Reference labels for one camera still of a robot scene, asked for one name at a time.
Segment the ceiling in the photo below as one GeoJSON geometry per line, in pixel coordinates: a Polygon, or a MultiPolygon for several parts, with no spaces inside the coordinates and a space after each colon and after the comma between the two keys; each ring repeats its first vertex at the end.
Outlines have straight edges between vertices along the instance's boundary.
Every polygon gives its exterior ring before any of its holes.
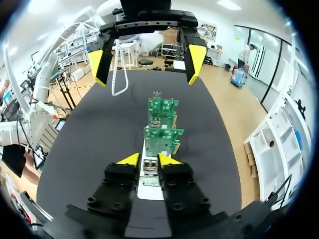
{"type": "MultiPolygon", "coordinates": [[[[194,4],[193,0],[177,0],[194,4]]],[[[266,0],[232,0],[242,9],[231,11],[217,4],[218,0],[196,0],[197,6],[202,6],[217,12],[232,20],[234,24],[238,22],[255,22],[266,24],[271,28],[285,31],[291,34],[291,30],[285,27],[285,21],[280,16],[280,8],[273,8],[266,0]]],[[[48,35],[62,28],[69,16],[75,14],[84,7],[91,5],[95,9],[104,3],[105,0],[32,0],[29,7],[16,21],[9,33],[10,48],[18,47],[17,52],[21,55],[30,49],[30,46],[40,45],[45,38],[37,41],[43,34],[48,35]]]]}

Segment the wooden floor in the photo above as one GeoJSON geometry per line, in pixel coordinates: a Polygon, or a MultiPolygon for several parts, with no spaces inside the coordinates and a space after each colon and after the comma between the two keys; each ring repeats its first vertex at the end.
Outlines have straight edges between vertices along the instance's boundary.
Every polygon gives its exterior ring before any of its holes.
{"type": "MultiPolygon", "coordinates": [[[[149,69],[158,66],[164,70],[163,58],[148,58],[154,60],[154,64],[149,66],[149,69]]],[[[258,181],[250,177],[250,167],[247,165],[243,141],[265,117],[266,112],[247,87],[238,89],[230,83],[230,73],[223,68],[204,65],[200,77],[211,93],[228,131],[240,176],[242,207],[245,207],[255,199],[258,200],[259,186],[258,181]]],[[[70,83],[70,93],[76,104],[94,83],[90,72],[80,81],[70,83]]],[[[57,86],[51,90],[49,101],[68,108],[57,86]]],[[[15,178],[15,181],[19,185],[19,190],[28,191],[36,200],[36,186],[26,182],[24,178],[15,178]]]]}

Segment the chair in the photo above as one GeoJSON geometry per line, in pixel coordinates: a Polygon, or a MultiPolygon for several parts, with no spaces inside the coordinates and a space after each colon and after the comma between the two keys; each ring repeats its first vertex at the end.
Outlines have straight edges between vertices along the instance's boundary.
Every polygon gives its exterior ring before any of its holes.
{"type": "Polygon", "coordinates": [[[153,64],[153,61],[152,61],[152,60],[149,60],[149,59],[139,60],[139,65],[140,65],[140,66],[144,66],[144,67],[145,67],[145,70],[148,69],[148,65],[152,65],[152,64],[153,64]]]}

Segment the floor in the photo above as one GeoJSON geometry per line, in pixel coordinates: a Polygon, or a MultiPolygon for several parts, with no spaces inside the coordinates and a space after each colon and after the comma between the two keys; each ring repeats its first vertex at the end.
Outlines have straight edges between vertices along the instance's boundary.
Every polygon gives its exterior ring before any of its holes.
{"type": "MultiPolygon", "coordinates": [[[[149,69],[158,66],[164,70],[163,58],[144,58],[154,60],[154,64],[149,66],[149,69]]],[[[238,89],[230,83],[230,73],[224,71],[223,68],[204,65],[199,76],[212,95],[227,128],[239,170],[242,207],[245,207],[252,201],[258,200],[259,186],[258,180],[250,177],[251,172],[250,167],[247,165],[243,141],[258,126],[265,117],[266,112],[248,87],[238,89]]],[[[78,103],[94,83],[95,81],[90,72],[78,82],[71,82],[69,88],[74,102],[78,103]]],[[[52,87],[49,101],[68,108],[57,86],[52,87]]],[[[59,111],[58,117],[63,115],[64,113],[59,111]]],[[[37,187],[35,185],[30,184],[24,178],[18,179],[14,175],[12,177],[19,185],[19,191],[26,190],[31,198],[36,200],[37,187]]]]}
{"type": "MultiPolygon", "coordinates": [[[[251,75],[247,74],[246,86],[249,88],[250,92],[261,101],[264,97],[268,85],[262,81],[254,79],[251,75]]],[[[274,104],[275,99],[278,96],[278,92],[273,88],[270,88],[266,98],[264,99],[263,106],[266,110],[270,110],[271,106],[274,104]]]]}

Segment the glass door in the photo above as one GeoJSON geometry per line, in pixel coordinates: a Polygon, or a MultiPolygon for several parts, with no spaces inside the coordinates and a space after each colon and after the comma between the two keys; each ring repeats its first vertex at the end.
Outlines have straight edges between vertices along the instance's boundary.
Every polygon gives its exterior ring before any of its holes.
{"type": "MultiPolygon", "coordinates": [[[[254,96],[261,102],[273,78],[279,58],[280,39],[267,33],[251,30],[249,44],[255,45],[248,59],[249,74],[247,86],[254,96]]],[[[273,87],[268,94],[276,92],[273,87]]]]}

